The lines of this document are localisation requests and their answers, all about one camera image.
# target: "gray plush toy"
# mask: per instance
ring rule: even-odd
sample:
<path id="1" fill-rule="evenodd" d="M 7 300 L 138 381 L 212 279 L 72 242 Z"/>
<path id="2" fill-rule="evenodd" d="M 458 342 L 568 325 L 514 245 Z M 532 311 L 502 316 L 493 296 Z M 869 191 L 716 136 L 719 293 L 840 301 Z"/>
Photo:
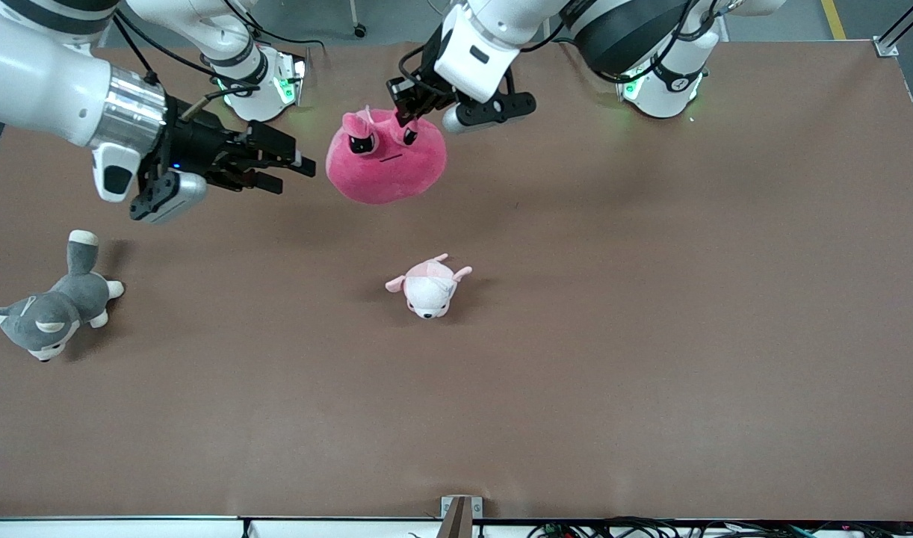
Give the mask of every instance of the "gray plush toy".
<path id="1" fill-rule="evenodd" d="M 118 280 L 91 272 L 98 261 L 98 238 L 75 229 L 68 235 L 68 274 L 46 293 L 0 309 L 0 327 L 13 343 L 46 362 L 64 350 L 81 324 L 104 327 L 105 304 L 125 293 Z"/>

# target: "black eye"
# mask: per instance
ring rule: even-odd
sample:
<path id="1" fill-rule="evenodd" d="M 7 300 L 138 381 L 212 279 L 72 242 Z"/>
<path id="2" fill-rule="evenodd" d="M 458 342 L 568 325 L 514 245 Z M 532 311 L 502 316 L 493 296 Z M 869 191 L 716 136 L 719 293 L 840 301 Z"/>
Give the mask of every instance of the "black eye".
<path id="1" fill-rule="evenodd" d="M 368 137 L 352 137 L 352 136 L 348 136 L 348 137 L 350 138 L 350 151 L 352 153 L 361 155 L 364 153 L 370 153 L 371 151 L 374 151 L 374 146 L 376 146 L 376 144 L 374 142 L 373 135 L 368 136 Z"/>

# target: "pink ear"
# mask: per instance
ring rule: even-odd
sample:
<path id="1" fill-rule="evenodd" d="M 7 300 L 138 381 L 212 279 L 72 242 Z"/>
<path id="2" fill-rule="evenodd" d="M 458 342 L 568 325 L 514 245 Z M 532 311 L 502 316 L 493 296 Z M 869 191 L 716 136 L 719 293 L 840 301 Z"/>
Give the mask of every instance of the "pink ear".
<path id="1" fill-rule="evenodd" d="M 344 132 L 352 137 L 368 137 L 374 132 L 374 126 L 360 114 L 347 112 L 341 121 Z"/>
<path id="2" fill-rule="evenodd" d="M 397 278 L 387 282 L 384 287 L 387 288 L 387 291 L 391 293 L 398 293 L 399 290 L 403 289 L 403 282 L 406 279 L 405 276 L 398 276 Z"/>
<path id="3" fill-rule="evenodd" d="M 470 273 L 473 273 L 473 267 L 464 267 L 463 269 L 460 269 L 459 271 L 457 271 L 457 272 L 454 274 L 454 282 L 460 282 L 460 280 L 461 280 L 464 276 L 467 276 L 467 275 L 469 275 Z"/>

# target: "metal bracket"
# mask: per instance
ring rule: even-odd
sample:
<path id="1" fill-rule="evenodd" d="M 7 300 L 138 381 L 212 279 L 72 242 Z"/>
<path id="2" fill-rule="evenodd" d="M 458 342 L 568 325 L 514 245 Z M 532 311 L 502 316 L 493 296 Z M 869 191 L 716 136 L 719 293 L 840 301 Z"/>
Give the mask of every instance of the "metal bracket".
<path id="1" fill-rule="evenodd" d="M 891 44 L 891 47 L 886 47 L 881 44 L 881 37 L 878 35 L 872 36 L 872 44 L 876 46 L 876 54 L 878 58 L 893 58 L 898 55 L 898 47 Z"/>
<path id="2" fill-rule="evenodd" d="M 452 504 L 457 497 L 466 497 L 467 500 L 470 501 L 470 513 L 473 514 L 473 519 L 483 518 L 483 497 L 474 497 L 471 495 L 447 495 L 446 497 L 440 497 L 440 517 L 445 518 L 447 516 L 447 510 L 450 509 L 450 504 Z"/>

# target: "plush toy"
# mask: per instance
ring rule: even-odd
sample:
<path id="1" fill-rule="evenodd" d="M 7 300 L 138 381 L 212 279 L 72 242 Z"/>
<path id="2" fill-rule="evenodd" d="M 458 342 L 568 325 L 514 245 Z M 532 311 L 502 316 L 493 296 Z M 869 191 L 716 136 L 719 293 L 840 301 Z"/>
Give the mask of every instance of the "plush toy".
<path id="1" fill-rule="evenodd" d="M 406 275 L 387 282 L 387 291 L 398 293 L 403 290 L 406 307 L 422 318 L 430 320 L 442 317 L 450 309 L 450 299 L 453 299 L 457 290 L 457 283 L 473 272 L 473 268 L 464 267 L 454 273 L 440 263 L 446 258 L 447 255 L 441 254 L 418 263 Z"/>
<path id="2" fill-rule="evenodd" d="M 68 235 L 68 274 L 50 290 L 0 309 L 0 327 L 13 343 L 47 362 L 64 350 L 81 324 L 103 327 L 105 304 L 125 293 L 118 280 L 92 273 L 98 260 L 98 238 L 75 229 Z"/>
<path id="3" fill-rule="evenodd" d="M 326 169 L 345 197 L 387 204 L 415 197 L 443 174 L 447 147 L 432 123 L 413 120 L 401 127 L 392 110 L 344 114 L 330 141 Z"/>

